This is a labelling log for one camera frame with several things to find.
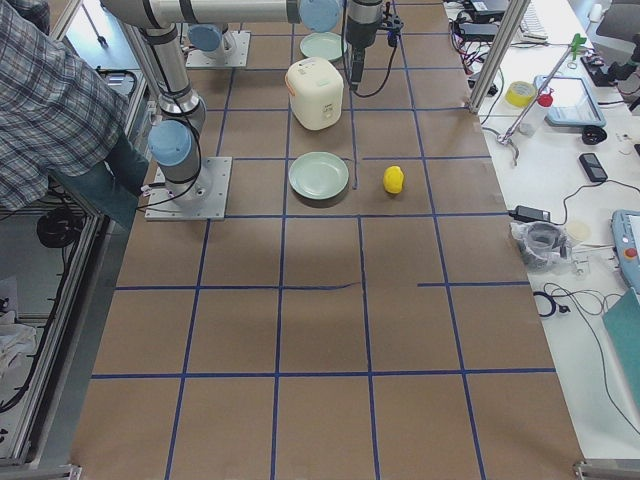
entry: light green plate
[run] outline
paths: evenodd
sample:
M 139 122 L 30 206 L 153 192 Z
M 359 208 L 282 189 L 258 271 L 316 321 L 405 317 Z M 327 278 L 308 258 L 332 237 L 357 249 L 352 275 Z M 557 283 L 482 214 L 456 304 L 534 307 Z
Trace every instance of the light green plate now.
M 340 35 L 331 32 L 312 33 L 300 42 L 300 51 L 305 57 L 321 57 L 334 62 L 342 56 Z
M 347 166 L 340 157 L 332 153 L 305 153 L 289 167 L 291 188 L 311 200 L 335 197 L 344 190 L 348 182 Z

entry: metal mounting plate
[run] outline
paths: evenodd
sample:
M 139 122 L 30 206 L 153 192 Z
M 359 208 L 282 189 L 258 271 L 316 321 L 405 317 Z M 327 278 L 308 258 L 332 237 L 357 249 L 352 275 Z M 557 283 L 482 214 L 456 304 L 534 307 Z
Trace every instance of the metal mounting plate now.
M 208 175 L 211 179 L 209 195 L 189 205 L 178 205 L 171 200 L 157 207 L 145 210 L 145 218 L 149 221 L 180 221 L 180 220 L 224 220 L 231 178 L 231 157 L 209 157 L 202 159 L 200 175 Z M 154 182 L 164 182 L 164 175 L 158 169 Z M 166 189 L 154 189 L 149 196 L 149 204 L 163 202 L 169 199 Z
M 207 57 L 202 50 L 193 50 L 187 57 L 188 69 L 216 69 L 216 68 L 244 68 L 249 58 L 249 42 L 251 32 L 242 30 L 231 32 L 236 41 L 236 49 L 231 55 L 225 57 L 224 63 L 216 58 Z

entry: yellow toy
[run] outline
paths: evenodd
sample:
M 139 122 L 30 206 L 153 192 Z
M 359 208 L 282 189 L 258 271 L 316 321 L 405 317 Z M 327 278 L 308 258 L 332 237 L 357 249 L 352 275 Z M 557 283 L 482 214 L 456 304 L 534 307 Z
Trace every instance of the yellow toy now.
M 397 195 L 402 191 L 404 173 L 400 167 L 393 165 L 384 171 L 382 185 L 387 193 Z

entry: white table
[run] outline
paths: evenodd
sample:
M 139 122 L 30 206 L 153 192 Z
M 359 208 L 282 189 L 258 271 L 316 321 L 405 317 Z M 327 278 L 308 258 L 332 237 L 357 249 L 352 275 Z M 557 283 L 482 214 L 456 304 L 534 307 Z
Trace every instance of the white table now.
M 534 0 L 534 4 L 550 43 L 568 44 L 575 33 L 584 35 L 566 0 Z M 502 63 L 505 84 L 508 86 L 516 80 L 531 82 L 535 75 L 548 73 L 565 50 L 563 46 L 512 47 Z M 586 76 L 580 62 L 577 63 L 578 68 L 572 70 L 565 62 L 561 74 Z M 615 88 L 593 87 L 593 90 L 600 102 L 620 100 Z M 485 99 L 480 110 L 481 118 L 493 102 L 493 98 Z M 633 143 L 640 143 L 640 119 L 632 116 L 625 105 L 602 107 L 602 110 L 607 120 L 607 141 L 597 146 L 586 146 L 581 141 L 579 130 L 570 131 L 545 124 L 531 138 L 519 133 L 514 135 L 513 140 L 520 149 L 517 166 L 513 163 L 512 150 L 498 144 L 493 133 L 485 132 L 508 208 L 518 204 L 540 208 L 551 212 L 552 221 L 562 222 L 563 198 L 589 183 L 578 163 L 579 154 L 585 152 L 598 155 L 610 179 L 640 187 L 640 156 L 633 149 Z M 485 126 L 504 133 L 518 114 L 519 110 L 500 99 Z M 640 195 L 619 185 L 605 184 L 584 189 L 570 199 L 568 218 L 589 226 L 591 236 L 585 243 L 611 245 L 611 216 L 614 210 L 621 208 L 640 210 Z M 617 262 L 611 260 L 611 248 L 579 246 L 576 250 L 583 250 L 576 254 L 576 258 L 588 261 L 582 264 L 587 266 L 588 273 L 581 276 L 571 272 L 530 274 L 534 290 L 540 289 L 545 282 L 558 283 L 571 291 L 591 288 L 604 294 L 622 294 L 627 290 L 616 268 Z M 560 303 L 571 306 L 571 302 Z M 540 309 L 548 309 L 548 304 L 541 302 Z M 627 417 L 640 427 L 640 414 L 626 389 L 602 319 L 587 318 L 604 347 L 611 394 Z M 600 353 L 584 320 L 573 311 L 545 319 L 543 325 L 585 458 L 640 459 L 640 435 L 628 426 L 606 396 Z

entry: pants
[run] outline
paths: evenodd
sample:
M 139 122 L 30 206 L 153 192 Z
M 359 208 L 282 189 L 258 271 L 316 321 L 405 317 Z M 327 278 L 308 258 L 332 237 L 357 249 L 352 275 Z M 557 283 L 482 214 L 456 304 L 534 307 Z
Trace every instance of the pants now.
M 56 178 L 65 188 L 79 193 L 102 213 L 130 230 L 148 167 L 149 162 L 123 132 L 107 158 L 87 173 L 70 177 L 56 172 Z

